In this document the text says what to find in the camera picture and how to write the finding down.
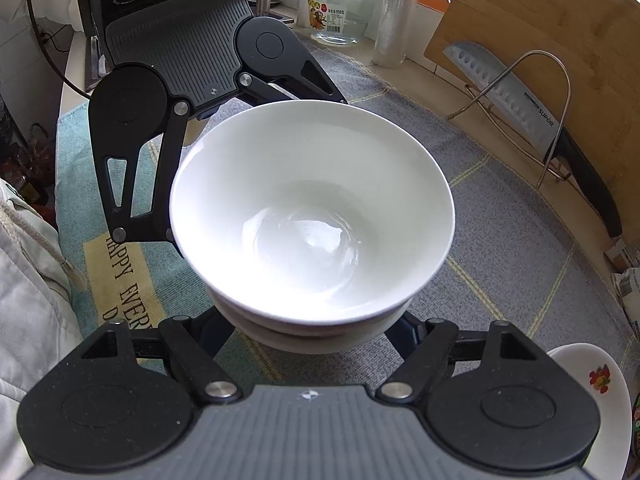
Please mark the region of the white sleeve forearm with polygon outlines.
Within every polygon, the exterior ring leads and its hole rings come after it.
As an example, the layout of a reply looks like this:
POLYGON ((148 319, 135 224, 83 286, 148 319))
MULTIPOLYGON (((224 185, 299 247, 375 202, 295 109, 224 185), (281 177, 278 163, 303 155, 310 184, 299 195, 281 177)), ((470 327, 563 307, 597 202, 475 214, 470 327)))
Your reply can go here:
POLYGON ((30 469, 18 435, 26 393, 81 341, 58 231, 1 182, 1 477, 30 469))

